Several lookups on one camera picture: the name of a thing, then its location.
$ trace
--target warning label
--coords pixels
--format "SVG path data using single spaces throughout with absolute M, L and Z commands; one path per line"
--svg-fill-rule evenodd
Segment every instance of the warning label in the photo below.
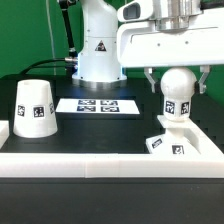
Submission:
M 103 41 L 101 40 L 100 43 L 97 45 L 95 51 L 107 51 L 105 48 L 105 45 L 103 43 Z

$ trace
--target black cable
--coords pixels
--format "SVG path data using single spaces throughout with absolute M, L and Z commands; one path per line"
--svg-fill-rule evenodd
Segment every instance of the black cable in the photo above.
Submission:
M 72 29 L 71 29 L 71 24 L 70 24 L 69 15 L 68 15 L 68 8 L 69 6 L 75 5 L 76 1 L 73 2 L 68 0 L 59 0 L 58 3 L 60 5 L 63 19 L 64 19 L 65 31 L 67 34 L 66 36 L 67 36 L 67 41 L 69 46 L 69 56 L 75 58 L 78 56 L 78 53 L 75 50 L 75 45 L 74 45 L 73 36 L 72 36 Z
M 201 2 L 201 10 L 224 7 L 224 1 Z
M 58 62 L 58 61 L 65 61 L 65 59 L 64 58 L 55 58 L 55 59 L 39 61 L 39 62 L 36 62 L 36 63 L 30 65 L 26 69 L 22 70 L 19 74 L 20 75 L 25 75 L 29 70 L 37 67 L 38 65 L 52 63 L 52 62 Z
M 49 65 L 49 66 L 35 66 L 31 69 L 35 69 L 35 68 L 64 68 L 65 66 L 63 65 Z

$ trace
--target white pawn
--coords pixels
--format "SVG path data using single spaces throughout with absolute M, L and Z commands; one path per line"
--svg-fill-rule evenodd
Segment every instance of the white pawn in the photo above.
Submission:
M 163 75 L 161 89 L 164 94 L 164 116 L 158 116 L 158 119 L 166 131 L 163 135 L 146 140 L 150 153 L 161 155 L 198 153 L 184 137 L 184 129 L 192 125 L 188 118 L 195 82 L 194 73 L 184 67 L 171 68 Z

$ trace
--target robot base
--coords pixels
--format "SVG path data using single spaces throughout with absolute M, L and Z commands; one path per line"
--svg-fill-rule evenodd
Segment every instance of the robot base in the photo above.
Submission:
M 91 89 L 114 89 L 117 87 L 123 87 L 127 83 L 127 78 L 125 76 L 124 79 L 120 79 L 114 82 L 93 82 L 93 81 L 86 81 L 82 79 L 75 78 L 76 75 L 72 76 L 72 83 L 73 85 L 83 86 Z

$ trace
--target white ball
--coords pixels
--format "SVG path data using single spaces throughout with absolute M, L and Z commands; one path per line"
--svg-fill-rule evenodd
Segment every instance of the white ball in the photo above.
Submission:
M 161 89 L 168 98 L 190 98 L 194 94 L 196 80 L 194 73 L 188 68 L 171 68 L 162 77 Z

